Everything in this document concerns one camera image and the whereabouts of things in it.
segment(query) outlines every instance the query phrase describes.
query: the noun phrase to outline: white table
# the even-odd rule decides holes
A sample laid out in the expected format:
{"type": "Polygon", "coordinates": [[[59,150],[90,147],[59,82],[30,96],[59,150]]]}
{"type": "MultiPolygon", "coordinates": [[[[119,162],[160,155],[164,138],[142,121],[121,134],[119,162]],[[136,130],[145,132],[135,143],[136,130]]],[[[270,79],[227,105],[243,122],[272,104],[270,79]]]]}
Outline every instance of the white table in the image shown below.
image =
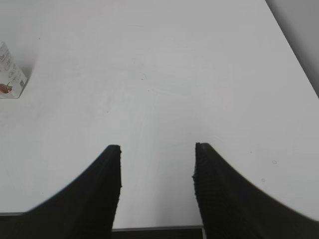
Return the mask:
{"type": "Polygon", "coordinates": [[[201,225],[191,176],[208,142],[319,219],[319,102],[264,1],[31,3],[16,21],[33,31],[11,37],[34,42],[36,65],[0,102],[0,212],[37,206],[119,144],[114,228],[201,225]]]}

